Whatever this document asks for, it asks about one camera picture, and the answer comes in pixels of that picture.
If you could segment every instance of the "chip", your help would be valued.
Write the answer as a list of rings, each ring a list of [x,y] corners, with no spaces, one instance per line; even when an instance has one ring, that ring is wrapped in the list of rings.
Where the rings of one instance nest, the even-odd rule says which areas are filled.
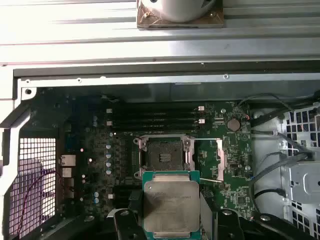
[[[238,196],[238,204],[245,204],[246,197],[245,196]]]

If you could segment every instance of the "gray metal plate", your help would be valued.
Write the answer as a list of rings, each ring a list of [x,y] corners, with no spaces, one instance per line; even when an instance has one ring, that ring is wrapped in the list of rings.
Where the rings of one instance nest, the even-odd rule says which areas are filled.
[[[144,185],[147,232],[196,232],[200,227],[199,184],[195,181],[148,181]]]

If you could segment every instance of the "cable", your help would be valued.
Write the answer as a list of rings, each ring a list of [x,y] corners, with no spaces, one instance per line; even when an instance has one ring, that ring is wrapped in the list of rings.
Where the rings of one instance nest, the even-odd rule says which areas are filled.
[[[254,99],[254,98],[258,98],[258,97],[264,97],[264,96],[270,96],[270,97],[273,97],[275,99],[277,99],[283,106],[285,106],[290,112],[294,112],[295,110],[290,107],[287,103],[285,103],[283,100],[281,100],[278,96],[272,94],[272,93],[260,93],[260,94],[256,94],[256,95],[252,95],[252,96],[248,96],[244,99],[242,99],[238,105],[236,106],[244,115],[245,117],[250,120],[250,117],[248,116],[248,114],[242,109],[240,108],[240,106],[245,103],[246,101],[248,100],[251,100],[251,99]]]
[[[249,197],[255,207],[255,209],[259,211],[259,208],[258,208],[258,205],[255,201],[255,198],[254,198],[254,185],[257,181],[259,181],[261,178],[263,178],[265,175],[267,175],[268,173],[272,172],[273,170],[279,168],[279,167],[282,167],[284,165],[287,165],[288,163],[296,163],[300,160],[303,160],[305,158],[307,158],[308,155],[305,154],[305,153],[302,153],[302,154],[299,154],[299,155],[296,155],[296,156],[292,156],[292,157],[289,157],[283,161],[279,161],[279,162],[276,162],[270,166],[268,166],[267,168],[265,168],[264,170],[262,170],[257,176],[253,177],[252,180],[249,182]]]
[[[266,193],[277,193],[278,195],[282,196],[282,197],[286,197],[286,191],[282,188],[276,188],[276,189],[265,189],[262,191],[257,192],[254,195],[254,198],[256,199],[257,197],[261,196],[262,194],[266,194]]]
[[[282,139],[286,140],[289,144],[291,144],[294,148],[298,149],[299,152],[310,153],[311,151],[304,146],[301,146],[299,143],[293,141],[291,138],[287,137],[286,135],[274,130],[274,131],[258,131],[252,130],[253,134],[260,134],[260,135],[270,135],[270,136],[279,136]]]
[[[294,108],[294,110],[299,110],[299,109],[304,109],[304,108],[308,108],[308,107],[312,106],[312,103],[297,104],[297,105],[291,105],[291,106],[292,106],[292,108]],[[258,118],[251,119],[251,121],[250,121],[251,127],[254,128],[256,126],[262,125],[262,124],[264,124],[264,123],[266,123],[276,117],[279,117],[287,112],[288,112],[287,108],[280,108],[280,109],[276,109],[272,112],[269,112],[265,115],[259,116]]]
[[[266,159],[268,159],[270,156],[276,156],[276,155],[287,156],[287,155],[285,155],[284,153],[282,153],[282,152],[280,152],[280,151],[268,153],[267,155],[265,155],[265,156],[263,157],[263,159],[260,161],[259,165],[255,168],[255,172],[256,172],[256,173],[259,172],[259,169],[260,169],[261,165],[264,163],[264,161],[265,161]]]
[[[30,191],[32,190],[32,188],[46,175],[49,175],[49,174],[56,174],[59,176],[59,180],[61,180],[61,175],[60,173],[58,173],[57,171],[50,171],[50,172],[47,172],[47,173],[44,173],[42,174],[41,176],[39,176],[28,188],[28,190],[26,191],[26,194],[24,196],[24,199],[23,199],[23,204],[22,204],[22,212],[21,212],[21,218],[20,218],[20,222],[19,222],[19,225],[18,225],[18,229],[17,229],[17,234],[19,235],[21,230],[22,230],[22,225],[23,225],[23,220],[24,220],[24,214],[25,214],[25,210],[26,210],[26,204],[27,204],[27,198],[28,198],[28,195],[30,193]]]

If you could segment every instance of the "black cable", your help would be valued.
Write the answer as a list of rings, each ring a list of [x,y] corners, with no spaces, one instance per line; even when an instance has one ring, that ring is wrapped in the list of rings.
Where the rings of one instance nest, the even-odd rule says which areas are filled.
[[[237,108],[247,117],[248,115],[246,114],[246,112],[240,107],[243,103],[245,103],[248,100],[251,99],[255,99],[258,97],[264,97],[264,96],[269,96],[269,97],[273,97],[275,99],[277,99],[283,106],[285,106],[290,112],[294,112],[295,110],[289,106],[287,103],[285,103],[283,100],[281,100],[278,96],[272,94],[272,93],[260,93],[260,94],[256,94],[256,95],[252,95],[252,96],[248,96],[245,97],[244,99],[242,99],[238,104],[237,104]]]
[[[292,157],[289,157],[283,161],[279,161],[279,162],[276,162],[270,166],[268,166],[267,168],[265,168],[264,170],[262,170],[257,176],[255,176],[250,182],[249,182],[249,197],[255,207],[255,209],[259,211],[259,208],[258,208],[258,205],[255,201],[255,198],[254,198],[254,185],[257,181],[259,181],[261,178],[263,178],[265,175],[267,175],[268,173],[272,172],[273,170],[279,168],[279,167],[282,167],[284,165],[287,165],[288,163],[296,163],[300,160],[303,160],[303,159],[306,159],[308,157],[307,154],[305,153],[302,153],[302,154],[299,154],[299,155],[296,155],[296,156],[292,156]]]
[[[254,198],[256,199],[257,197],[261,196],[262,194],[266,194],[266,193],[277,193],[278,195],[282,196],[282,197],[286,197],[286,191],[282,188],[276,188],[276,189],[265,189],[262,191],[257,192],[254,195]]]
[[[265,155],[263,157],[263,159],[260,161],[259,165],[255,168],[255,172],[258,173],[261,165],[264,163],[265,160],[267,160],[270,156],[276,156],[276,155],[287,156],[287,155],[285,155],[284,153],[282,153],[280,151],[268,153],[267,155]]]
[[[309,103],[304,103],[304,104],[295,104],[295,105],[292,104],[291,106],[292,106],[292,108],[294,108],[294,110],[299,110],[299,109],[304,109],[304,108],[308,108],[308,107],[312,106],[312,103],[309,102]],[[287,108],[279,108],[279,109],[276,109],[276,110],[269,112],[265,115],[259,116],[256,119],[251,119],[251,121],[250,121],[251,127],[254,128],[256,126],[262,125],[262,124],[264,124],[274,118],[277,118],[287,112],[288,112]]]

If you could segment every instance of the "metal bracket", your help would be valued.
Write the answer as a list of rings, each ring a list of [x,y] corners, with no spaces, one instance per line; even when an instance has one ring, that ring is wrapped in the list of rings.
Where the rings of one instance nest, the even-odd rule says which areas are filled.
[[[36,87],[22,87],[21,88],[21,100],[33,99],[37,94]]]

